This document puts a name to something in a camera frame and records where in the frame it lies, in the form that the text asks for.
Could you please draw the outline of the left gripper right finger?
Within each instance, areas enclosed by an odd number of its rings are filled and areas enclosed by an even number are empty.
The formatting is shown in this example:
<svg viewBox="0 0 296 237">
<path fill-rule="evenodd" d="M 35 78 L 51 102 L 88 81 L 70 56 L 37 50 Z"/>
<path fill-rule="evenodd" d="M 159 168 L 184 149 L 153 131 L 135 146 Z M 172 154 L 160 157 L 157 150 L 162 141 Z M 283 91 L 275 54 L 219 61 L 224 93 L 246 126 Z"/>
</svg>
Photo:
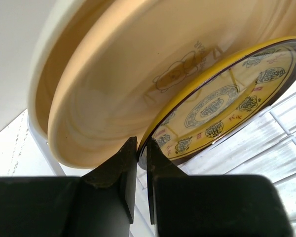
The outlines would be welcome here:
<svg viewBox="0 0 296 237">
<path fill-rule="evenodd" d="M 276 188 L 260 175 L 188 175 L 147 143 L 150 221 L 159 237 L 291 237 Z"/>
</svg>

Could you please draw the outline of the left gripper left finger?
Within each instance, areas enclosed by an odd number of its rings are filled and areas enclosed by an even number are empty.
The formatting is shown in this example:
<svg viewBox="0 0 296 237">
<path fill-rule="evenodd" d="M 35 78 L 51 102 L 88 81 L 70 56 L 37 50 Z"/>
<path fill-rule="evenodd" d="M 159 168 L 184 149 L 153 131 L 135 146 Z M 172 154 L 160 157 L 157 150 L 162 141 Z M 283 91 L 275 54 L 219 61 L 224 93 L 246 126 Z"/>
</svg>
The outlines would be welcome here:
<svg viewBox="0 0 296 237">
<path fill-rule="evenodd" d="M 134 222 L 137 138 L 81 177 L 1 177 L 0 237 L 126 237 Z"/>
</svg>

